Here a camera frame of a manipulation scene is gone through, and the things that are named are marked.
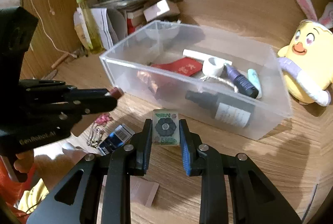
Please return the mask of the person left hand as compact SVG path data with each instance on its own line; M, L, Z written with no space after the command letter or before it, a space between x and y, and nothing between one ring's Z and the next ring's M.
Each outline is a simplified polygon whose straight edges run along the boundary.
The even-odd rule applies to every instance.
M18 153L16 157L14 168L20 173L29 173L34 163L34 151Z

